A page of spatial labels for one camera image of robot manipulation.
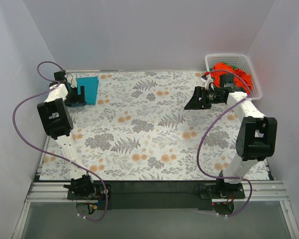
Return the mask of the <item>teal t shirt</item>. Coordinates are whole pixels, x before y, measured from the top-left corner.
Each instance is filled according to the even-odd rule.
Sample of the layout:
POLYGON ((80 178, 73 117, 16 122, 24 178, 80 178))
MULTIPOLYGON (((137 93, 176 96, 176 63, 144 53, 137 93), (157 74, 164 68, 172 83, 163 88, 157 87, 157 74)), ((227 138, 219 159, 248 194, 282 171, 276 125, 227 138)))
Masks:
POLYGON ((77 87, 85 87, 85 101, 87 105, 95 105, 97 98, 99 79, 94 77, 77 78, 77 87))

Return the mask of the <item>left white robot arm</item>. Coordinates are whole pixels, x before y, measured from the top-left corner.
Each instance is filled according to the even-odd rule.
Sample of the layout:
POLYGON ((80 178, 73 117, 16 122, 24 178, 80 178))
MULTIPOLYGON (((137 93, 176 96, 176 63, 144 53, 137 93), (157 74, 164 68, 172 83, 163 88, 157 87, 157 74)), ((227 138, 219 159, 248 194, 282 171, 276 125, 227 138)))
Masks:
POLYGON ((72 88, 66 78, 64 71, 54 73, 55 83, 50 83, 49 92, 46 100, 37 105, 37 110, 45 133, 58 144, 63 157, 70 160, 68 170, 70 173, 70 185, 64 187, 71 191, 75 196, 91 199, 96 194, 96 187, 88 172, 76 167, 72 162, 83 165, 74 146, 72 130, 74 123, 68 107, 85 106, 84 87, 78 90, 72 88))

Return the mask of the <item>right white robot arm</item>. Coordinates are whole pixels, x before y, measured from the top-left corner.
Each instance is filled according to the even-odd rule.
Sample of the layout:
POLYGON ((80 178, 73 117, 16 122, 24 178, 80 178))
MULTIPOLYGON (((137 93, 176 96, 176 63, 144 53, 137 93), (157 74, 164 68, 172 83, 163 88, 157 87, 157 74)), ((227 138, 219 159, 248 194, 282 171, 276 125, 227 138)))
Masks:
POLYGON ((201 198, 244 198, 242 181, 258 162, 271 157, 275 151, 277 120, 261 113, 251 102, 251 92, 234 83, 231 73, 220 76, 219 86, 207 78, 205 86, 196 86, 185 110, 208 110, 213 104, 225 103, 234 110, 241 126, 235 143, 236 155, 227 168, 215 177, 215 182, 199 187, 201 198))

